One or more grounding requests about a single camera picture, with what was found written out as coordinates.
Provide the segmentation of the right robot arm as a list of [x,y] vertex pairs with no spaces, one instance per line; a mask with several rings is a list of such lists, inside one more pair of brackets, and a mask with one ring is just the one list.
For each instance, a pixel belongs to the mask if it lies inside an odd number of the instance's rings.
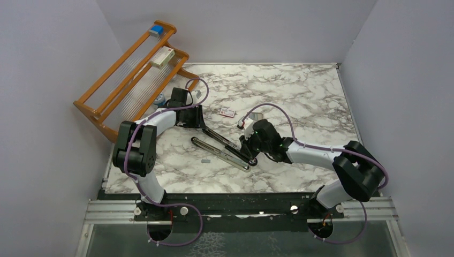
[[378,161],[357,141],[350,141],[341,148],[297,143],[292,137],[280,136],[266,119],[246,118],[239,121],[238,126],[244,129],[240,151],[251,159],[263,153],[277,163],[309,164],[336,173],[337,180],[321,186],[306,205],[314,217],[322,218],[344,201],[367,202],[387,181]]

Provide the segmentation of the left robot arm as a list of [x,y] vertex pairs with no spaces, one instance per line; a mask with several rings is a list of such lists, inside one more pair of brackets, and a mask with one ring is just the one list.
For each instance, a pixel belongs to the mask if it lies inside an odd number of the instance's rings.
[[187,89],[175,88],[175,94],[178,95],[176,101],[169,101],[149,116],[122,122],[113,150],[113,165],[133,180],[141,200],[148,204],[148,213],[156,220],[165,218],[168,208],[175,206],[167,202],[167,193],[153,171],[157,137],[178,125],[189,129],[205,127],[202,103],[206,98],[188,104],[186,98],[190,92]]

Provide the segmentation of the silver staple strip tray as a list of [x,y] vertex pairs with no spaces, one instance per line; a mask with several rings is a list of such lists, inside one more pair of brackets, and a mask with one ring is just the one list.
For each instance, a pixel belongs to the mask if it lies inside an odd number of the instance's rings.
[[249,115],[249,118],[252,120],[262,120],[264,118],[264,115],[263,115],[263,113],[260,113],[260,112],[252,112]]

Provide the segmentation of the red white staple box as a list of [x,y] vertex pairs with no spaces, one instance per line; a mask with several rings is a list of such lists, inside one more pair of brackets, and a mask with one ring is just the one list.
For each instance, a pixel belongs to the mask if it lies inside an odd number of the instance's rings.
[[228,108],[221,108],[219,114],[221,116],[234,118],[236,112],[234,110],[230,110]]

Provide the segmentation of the black stapler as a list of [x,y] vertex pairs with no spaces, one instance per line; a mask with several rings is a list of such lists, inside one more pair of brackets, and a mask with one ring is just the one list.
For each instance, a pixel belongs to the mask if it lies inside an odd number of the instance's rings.
[[248,163],[251,166],[257,165],[257,163],[258,163],[257,159],[249,158],[247,155],[241,153],[240,148],[236,144],[234,144],[233,142],[228,140],[227,138],[221,136],[220,134],[218,134],[217,132],[215,132],[214,130],[212,130],[208,127],[203,128],[202,131],[207,136],[215,139],[216,141],[218,141],[219,143],[224,145],[226,150],[228,150],[230,153],[232,153],[234,156],[236,156],[240,160]]

